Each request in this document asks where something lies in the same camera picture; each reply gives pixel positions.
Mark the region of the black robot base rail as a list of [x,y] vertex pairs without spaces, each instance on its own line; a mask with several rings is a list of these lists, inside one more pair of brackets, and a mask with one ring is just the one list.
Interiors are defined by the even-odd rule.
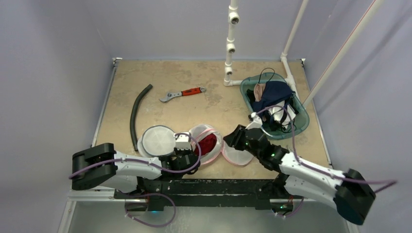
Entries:
[[143,189],[131,193],[115,191],[114,198],[125,200],[127,209],[136,211],[143,204],[148,211],[165,207],[253,207],[289,214],[301,197],[289,194],[286,175],[275,179],[178,179],[145,180]]

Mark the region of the pink-trimmed white mesh laundry bag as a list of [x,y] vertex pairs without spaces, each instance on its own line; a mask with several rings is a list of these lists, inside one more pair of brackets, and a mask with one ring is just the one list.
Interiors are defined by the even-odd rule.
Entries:
[[253,155],[249,152],[229,147],[223,140],[221,133],[210,125],[199,124],[191,128],[189,133],[200,145],[200,149],[198,149],[196,143],[191,142],[195,154],[201,156],[200,164],[202,166],[212,163],[220,155],[236,166],[246,166],[253,159]]

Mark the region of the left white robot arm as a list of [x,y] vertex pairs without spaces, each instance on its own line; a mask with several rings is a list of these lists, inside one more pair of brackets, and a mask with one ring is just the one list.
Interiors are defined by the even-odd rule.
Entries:
[[104,186],[138,199],[145,192],[145,180],[180,179],[195,173],[199,166],[200,157],[192,149],[145,158],[116,151],[112,143],[104,143],[73,154],[69,179],[76,191]]

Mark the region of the red garment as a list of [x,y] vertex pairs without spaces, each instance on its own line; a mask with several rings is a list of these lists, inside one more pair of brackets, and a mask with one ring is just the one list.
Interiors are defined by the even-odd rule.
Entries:
[[215,134],[209,134],[205,138],[201,139],[198,143],[201,151],[199,151],[197,146],[195,146],[195,154],[205,156],[215,148],[217,144],[217,137]]

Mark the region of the white bra with black straps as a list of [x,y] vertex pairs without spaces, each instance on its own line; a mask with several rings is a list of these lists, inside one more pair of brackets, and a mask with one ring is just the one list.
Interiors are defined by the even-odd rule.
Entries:
[[291,121],[295,119],[299,113],[295,107],[288,101],[279,102],[278,107],[270,108],[267,112],[270,117],[269,127],[271,130],[279,130],[288,133],[287,130]]

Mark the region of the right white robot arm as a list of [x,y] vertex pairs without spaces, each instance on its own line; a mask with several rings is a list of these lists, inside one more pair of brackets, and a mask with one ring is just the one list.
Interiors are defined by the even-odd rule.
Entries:
[[376,194],[358,171],[343,172],[296,158],[293,152],[272,144],[258,128],[238,125],[223,139],[229,147],[249,152],[266,169],[285,176],[273,184],[276,196],[291,194],[316,200],[335,209],[345,220],[364,224]]

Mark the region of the blue-trimmed white mesh laundry bag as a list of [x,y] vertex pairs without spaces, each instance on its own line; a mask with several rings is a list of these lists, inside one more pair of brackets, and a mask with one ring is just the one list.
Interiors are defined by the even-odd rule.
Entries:
[[175,147],[174,134],[164,125],[149,127],[137,142],[139,154],[146,158],[171,155]]

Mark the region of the pink bra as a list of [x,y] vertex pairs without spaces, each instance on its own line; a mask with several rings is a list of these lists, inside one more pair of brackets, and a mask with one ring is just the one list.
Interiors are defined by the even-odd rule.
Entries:
[[265,83],[257,83],[254,86],[253,94],[255,97],[255,101],[261,101],[265,87],[266,87]]

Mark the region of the navy blue bra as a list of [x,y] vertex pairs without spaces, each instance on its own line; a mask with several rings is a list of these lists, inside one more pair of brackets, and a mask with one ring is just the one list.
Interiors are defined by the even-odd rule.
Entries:
[[285,82],[268,81],[263,92],[261,101],[251,103],[254,112],[259,112],[262,109],[277,105],[279,102],[288,101],[293,98],[295,92]]

